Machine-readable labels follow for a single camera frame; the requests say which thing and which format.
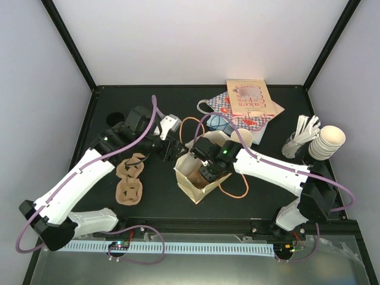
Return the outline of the kraft paper bag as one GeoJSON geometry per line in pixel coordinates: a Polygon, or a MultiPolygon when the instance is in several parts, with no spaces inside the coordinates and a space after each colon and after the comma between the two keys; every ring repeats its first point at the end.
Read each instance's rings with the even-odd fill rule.
{"type": "MultiPolygon", "coordinates": [[[[200,120],[195,117],[187,117],[182,121],[179,128],[179,138],[181,143],[183,142],[183,125],[187,120],[194,120],[198,123],[200,122],[200,120]]],[[[228,137],[223,131],[206,132],[203,124],[201,124],[201,129],[202,137],[209,139],[211,143],[216,143],[219,147],[223,145],[222,143],[231,140],[230,137],[228,137]]],[[[191,199],[192,202],[194,202],[194,204],[199,204],[201,200],[203,200],[206,195],[208,195],[216,187],[218,187],[222,193],[234,199],[242,199],[249,193],[249,183],[244,175],[241,175],[241,177],[245,183],[246,189],[244,194],[240,196],[228,193],[221,186],[222,182],[227,180],[231,174],[222,174],[213,182],[207,181],[204,175],[202,175],[203,173],[201,173],[201,170],[206,170],[204,162],[198,158],[195,158],[191,153],[185,153],[184,155],[181,155],[176,161],[174,170],[178,187],[191,199]]]]}

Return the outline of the brown pulp cup carrier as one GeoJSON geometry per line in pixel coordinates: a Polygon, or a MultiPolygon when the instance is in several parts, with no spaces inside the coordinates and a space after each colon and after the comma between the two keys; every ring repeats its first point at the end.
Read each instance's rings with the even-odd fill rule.
{"type": "Polygon", "coordinates": [[[200,174],[198,169],[194,169],[189,175],[188,180],[193,184],[194,187],[198,189],[205,188],[209,183],[208,181],[200,174]]]}

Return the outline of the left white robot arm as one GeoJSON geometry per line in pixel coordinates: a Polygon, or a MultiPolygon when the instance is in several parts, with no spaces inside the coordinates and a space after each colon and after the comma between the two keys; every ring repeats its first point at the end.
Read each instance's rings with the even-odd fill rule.
{"type": "Polygon", "coordinates": [[[160,115],[158,110],[133,108],[124,121],[101,132],[61,181],[35,201],[25,200],[19,210],[50,251],[66,246],[73,238],[109,232],[123,236],[126,220],[112,210],[74,213],[72,209],[83,196],[123,160],[138,153],[159,155],[164,161],[178,156],[182,144],[171,137],[181,120],[175,115],[160,115]]]}

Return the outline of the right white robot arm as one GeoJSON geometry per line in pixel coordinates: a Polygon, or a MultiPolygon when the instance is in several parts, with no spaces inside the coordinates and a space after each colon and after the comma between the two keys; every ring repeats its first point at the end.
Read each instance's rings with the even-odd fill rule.
{"type": "Polygon", "coordinates": [[[324,165],[312,167],[290,164],[263,156],[247,146],[227,140],[223,145],[200,137],[190,148],[191,155],[202,161],[199,173],[207,182],[214,182],[232,172],[253,176],[277,185],[295,199],[279,209],[270,224],[271,235],[284,239],[297,226],[307,222],[325,222],[333,208],[337,190],[324,165]]]}

